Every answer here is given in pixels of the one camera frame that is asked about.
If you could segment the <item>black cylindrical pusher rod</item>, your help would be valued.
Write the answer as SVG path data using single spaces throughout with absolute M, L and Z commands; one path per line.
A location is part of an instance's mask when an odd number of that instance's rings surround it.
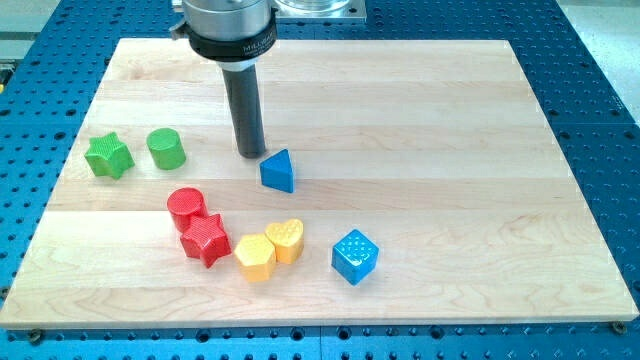
M 222 73 L 238 152 L 244 158 L 260 158 L 266 145 L 255 66 Z

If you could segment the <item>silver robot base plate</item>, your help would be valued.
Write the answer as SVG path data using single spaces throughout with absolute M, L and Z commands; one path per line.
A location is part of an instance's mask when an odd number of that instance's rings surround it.
M 271 0 L 281 23 L 365 23 L 365 0 Z

